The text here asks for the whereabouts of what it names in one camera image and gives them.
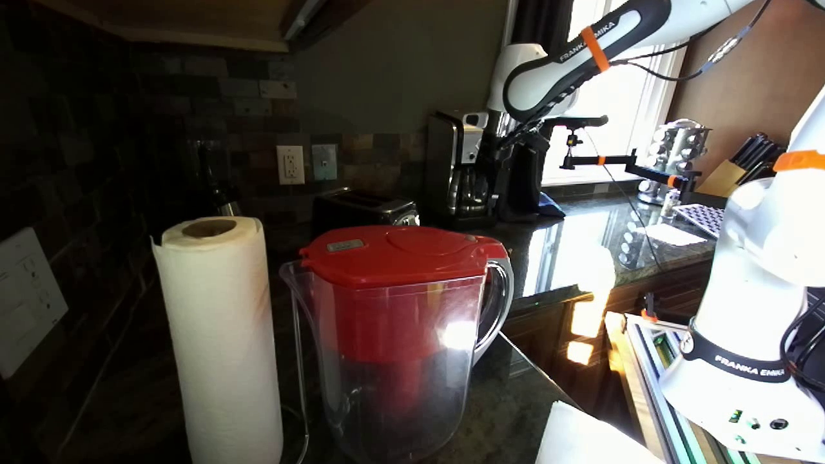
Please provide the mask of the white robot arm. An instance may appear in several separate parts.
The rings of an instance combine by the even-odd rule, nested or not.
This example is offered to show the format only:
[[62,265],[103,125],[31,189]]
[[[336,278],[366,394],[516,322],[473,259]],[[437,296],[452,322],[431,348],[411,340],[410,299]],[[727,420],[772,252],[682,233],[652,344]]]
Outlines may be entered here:
[[[749,0],[624,0],[559,55],[511,45],[498,55],[491,109],[530,131],[583,83],[633,50],[681,45]],[[697,313],[659,394],[718,443],[825,461],[821,315],[825,286],[821,109],[808,107],[767,178],[732,190]]]

